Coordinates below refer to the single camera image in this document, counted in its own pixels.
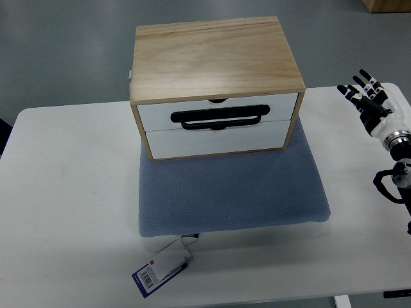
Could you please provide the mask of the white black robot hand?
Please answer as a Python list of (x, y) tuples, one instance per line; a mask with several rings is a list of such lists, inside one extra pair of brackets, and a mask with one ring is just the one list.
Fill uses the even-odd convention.
[(353, 80), (360, 89), (353, 85), (338, 85), (337, 89), (359, 111), (370, 136), (384, 142), (391, 136), (410, 134), (398, 102), (376, 78), (361, 69), (360, 76), (353, 76)]

